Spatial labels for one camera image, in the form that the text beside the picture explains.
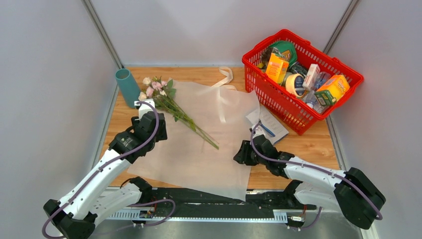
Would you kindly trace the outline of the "pink and white flowers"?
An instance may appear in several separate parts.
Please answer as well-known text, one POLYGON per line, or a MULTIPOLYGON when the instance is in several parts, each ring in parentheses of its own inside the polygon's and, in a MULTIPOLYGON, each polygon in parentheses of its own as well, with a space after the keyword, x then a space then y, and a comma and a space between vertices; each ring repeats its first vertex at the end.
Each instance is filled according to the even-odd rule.
POLYGON ((186 127, 192 130, 195 134, 201 137, 205 142, 212 147, 219 150, 218 143, 201 127, 199 127, 194 120, 176 103, 175 96, 177 90, 174 88, 174 80, 162 80, 160 77, 145 77, 142 84, 146 86, 139 94, 140 101, 152 99, 155 103, 156 109, 169 113, 174 118, 174 121, 182 122, 186 127))

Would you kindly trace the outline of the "white wrapping paper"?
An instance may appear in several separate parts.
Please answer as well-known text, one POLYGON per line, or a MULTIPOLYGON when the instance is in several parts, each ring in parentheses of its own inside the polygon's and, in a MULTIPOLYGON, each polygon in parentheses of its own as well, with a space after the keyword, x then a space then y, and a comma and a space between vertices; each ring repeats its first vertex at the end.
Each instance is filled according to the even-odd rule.
POLYGON ((168 138, 138 158, 128 172, 184 188, 245 200, 251 168, 234 161, 250 128, 247 115, 259 110, 255 92, 175 82, 175 101, 215 142, 206 142, 172 115, 165 114, 168 138))

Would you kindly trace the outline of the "cream printed ribbon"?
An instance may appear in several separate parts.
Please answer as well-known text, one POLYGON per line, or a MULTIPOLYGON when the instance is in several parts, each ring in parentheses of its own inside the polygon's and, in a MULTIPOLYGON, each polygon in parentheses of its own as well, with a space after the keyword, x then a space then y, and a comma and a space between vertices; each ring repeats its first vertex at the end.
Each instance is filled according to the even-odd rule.
MULTIPOLYGON (((225 67, 225 66, 221 66, 218 68, 218 71, 224 75, 224 78, 220 81, 218 81, 217 83, 213 84, 211 87, 223 87, 226 88, 228 90, 235 90, 237 91, 237 88, 233 85, 229 85, 229 83, 231 83, 231 81, 233 80, 233 72, 229 67, 225 67)), ((223 112, 223 104, 228 104, 226 102, 226 100, 224 100, 221 95, 220 92, 218 93, 218 99, 219 99, 219 103, 217 105, 217 112, 218 112, 218 116, 220 119, 221 123, 226 123, 226 119, 224 116, 224 112, 223 112)))

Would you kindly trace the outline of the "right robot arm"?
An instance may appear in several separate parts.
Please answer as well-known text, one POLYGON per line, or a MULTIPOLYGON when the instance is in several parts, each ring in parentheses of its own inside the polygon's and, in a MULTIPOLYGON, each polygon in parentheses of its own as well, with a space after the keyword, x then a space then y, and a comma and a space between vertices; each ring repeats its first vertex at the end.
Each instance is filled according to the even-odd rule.
POLYGON ((307 162, 278 151, 263 135, 244 140, 233 159, 247 166, 264 165, 271 174, 290 179, 284 194, 289 208, 303 204, 333 210, 365 230, 382 219, 386 198, 360 169, 335 170, 307 162))

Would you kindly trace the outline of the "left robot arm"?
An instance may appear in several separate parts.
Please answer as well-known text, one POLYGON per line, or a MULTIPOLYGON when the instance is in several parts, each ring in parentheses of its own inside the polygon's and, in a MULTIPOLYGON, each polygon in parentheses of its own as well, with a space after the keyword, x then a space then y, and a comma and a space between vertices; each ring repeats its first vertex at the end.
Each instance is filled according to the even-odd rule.
POLYGON ((131 178, 122 188, 101 196, 121 172, 151 151, 156 142, 167 139, 163 113, 149 111, 132 117, 131 122, 129 128, 115 136, 98 164, 74 189, 59 200, 45 203, 43 209, 49 218, 42 228, 44 237, 51 237, 46 227, 52 223, 63 238, 87 239, 102 221, 120 209, 152 204, 152 187, 140 177, 131 178))

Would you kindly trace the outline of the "teal cylindrical vase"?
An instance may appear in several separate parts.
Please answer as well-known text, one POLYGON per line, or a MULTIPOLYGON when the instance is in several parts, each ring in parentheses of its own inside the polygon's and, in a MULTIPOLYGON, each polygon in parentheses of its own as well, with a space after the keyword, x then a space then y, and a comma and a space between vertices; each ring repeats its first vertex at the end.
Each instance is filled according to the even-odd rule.
POLYGON ((135 108, 141 90, 131 71, 126 68, 119 69, 115 73, 115 79, 127 106, 135 108))

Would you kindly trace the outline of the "razor blister pack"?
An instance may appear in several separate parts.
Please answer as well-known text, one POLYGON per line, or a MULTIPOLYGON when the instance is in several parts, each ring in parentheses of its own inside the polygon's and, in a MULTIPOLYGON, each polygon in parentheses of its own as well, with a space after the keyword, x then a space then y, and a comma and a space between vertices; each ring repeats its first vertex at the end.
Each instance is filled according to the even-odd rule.
POLYGON ((259 109, 254 110, 246 116, 251 123, 251 128, 257 123, 265 130, 265 137, 275 145, 285 136, 288 135, 288 130, 270 113, 270 111, 260 106, 259 109))

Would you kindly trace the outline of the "masking tape roll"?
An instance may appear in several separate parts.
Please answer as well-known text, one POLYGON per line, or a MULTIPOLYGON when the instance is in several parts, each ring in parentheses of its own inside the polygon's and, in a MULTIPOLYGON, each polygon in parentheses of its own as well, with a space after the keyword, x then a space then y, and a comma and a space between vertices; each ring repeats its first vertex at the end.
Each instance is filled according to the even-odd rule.
POLYGON ((304 78, 301 74, 291 74, 287 77, 285 82, 285 88, 297 98, 302 98, 306 89, 303 87, 304 78))

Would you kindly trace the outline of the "red plastic shopping basket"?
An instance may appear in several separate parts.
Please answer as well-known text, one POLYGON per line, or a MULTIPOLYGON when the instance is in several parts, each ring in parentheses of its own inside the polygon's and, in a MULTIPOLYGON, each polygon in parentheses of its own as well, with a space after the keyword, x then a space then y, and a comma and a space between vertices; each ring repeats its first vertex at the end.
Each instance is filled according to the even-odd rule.
POLYGON ((259 42, 253 49, 243 55, 242 63, 244 64, 246 91, 254 91, 262 105, 299 135, 305 133, 318 120, 326 119, 335 109, 346 103, 364 81, 364 77, 360 73, 343 64, 339 59, 329 57, 313 47, 308 40, 288 29, 282 29, 259 42), (279 40, 293 43, 298 61, 303 66, 309 67, 311 63, 317 63, 320 69, 325 72, 345 76, 350 85, 350 89, 345 93, 345 96, 325 110, 323 114, 319 114, 289 93, 284 87, 270 80, 257 66, 261 62, 262 53, 272 43, 279 40))

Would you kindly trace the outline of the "yellow green box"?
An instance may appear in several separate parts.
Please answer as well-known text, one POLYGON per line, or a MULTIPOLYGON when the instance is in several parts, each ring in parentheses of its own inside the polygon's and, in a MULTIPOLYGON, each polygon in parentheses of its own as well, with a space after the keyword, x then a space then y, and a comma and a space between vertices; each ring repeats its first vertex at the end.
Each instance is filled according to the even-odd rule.
POLYGON ((315 96, 321 105, 333 106, 349 89, 350 85, 344 75, 334 75, 315 92, 315 96))

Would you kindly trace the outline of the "orange juice box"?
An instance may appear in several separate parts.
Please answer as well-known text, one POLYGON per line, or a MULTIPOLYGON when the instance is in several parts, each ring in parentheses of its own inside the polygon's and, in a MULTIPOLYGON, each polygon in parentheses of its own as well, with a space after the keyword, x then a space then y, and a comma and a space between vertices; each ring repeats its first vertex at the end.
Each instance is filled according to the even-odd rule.
POLYGON ((275 53, 272 53, 265 71, 268 78, 277 84, 281 84, 286 75, 289 62, 275 53))

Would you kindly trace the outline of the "clear plastic bottle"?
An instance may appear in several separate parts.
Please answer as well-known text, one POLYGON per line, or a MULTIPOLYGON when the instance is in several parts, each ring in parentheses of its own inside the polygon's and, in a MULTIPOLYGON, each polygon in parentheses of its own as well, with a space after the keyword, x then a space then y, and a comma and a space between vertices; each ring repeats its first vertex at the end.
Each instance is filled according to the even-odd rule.
POLYGON ((323 106, 319 103, 315 92, 331 77, 331 74, 328 72, 320 72, 315 80, 314 85, 311 90, 304 96, 303 102, 319 114, 323 114, 328 106, 323 106))

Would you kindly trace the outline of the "white red small box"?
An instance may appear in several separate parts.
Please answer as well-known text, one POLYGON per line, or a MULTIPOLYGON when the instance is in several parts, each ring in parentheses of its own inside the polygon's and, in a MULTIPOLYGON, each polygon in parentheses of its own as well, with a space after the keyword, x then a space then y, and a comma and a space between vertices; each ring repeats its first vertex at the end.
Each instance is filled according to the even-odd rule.
POLYGON ((311 64, 309 69, 308 69, 307 75, 304 78, 304 82, 303 82, 303 87, 307 91, 312 90, 312 87, 314 86, 315 81, 316 81, 319 73, 320 73, 319 65, 318 64, 311 64))

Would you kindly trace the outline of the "green snack bag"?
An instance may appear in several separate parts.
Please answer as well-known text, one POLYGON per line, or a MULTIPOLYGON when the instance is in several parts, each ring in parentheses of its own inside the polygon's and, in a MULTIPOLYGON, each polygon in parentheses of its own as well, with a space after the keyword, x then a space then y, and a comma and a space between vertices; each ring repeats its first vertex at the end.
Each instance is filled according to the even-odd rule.
POLYGON ((269 47, 272 53, 275 53, 283 60, 288 61, 290 65, 296 63, 298 60, 295 46, 289 41, 280 40, 271 44, 269 47))

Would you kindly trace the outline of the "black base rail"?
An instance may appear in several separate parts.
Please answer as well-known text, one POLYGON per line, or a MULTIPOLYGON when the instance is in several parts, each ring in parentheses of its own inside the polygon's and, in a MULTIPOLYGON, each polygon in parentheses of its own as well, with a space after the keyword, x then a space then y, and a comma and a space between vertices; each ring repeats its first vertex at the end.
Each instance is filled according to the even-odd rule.
POLYGON ((157 222, 168 216, 185 221, 287 221, 278 212, 315 210, 314 205, 303 205, 284 190, 247 190, 244 201, 185 188, 154 188, 142 198, 134 222, 157 222))

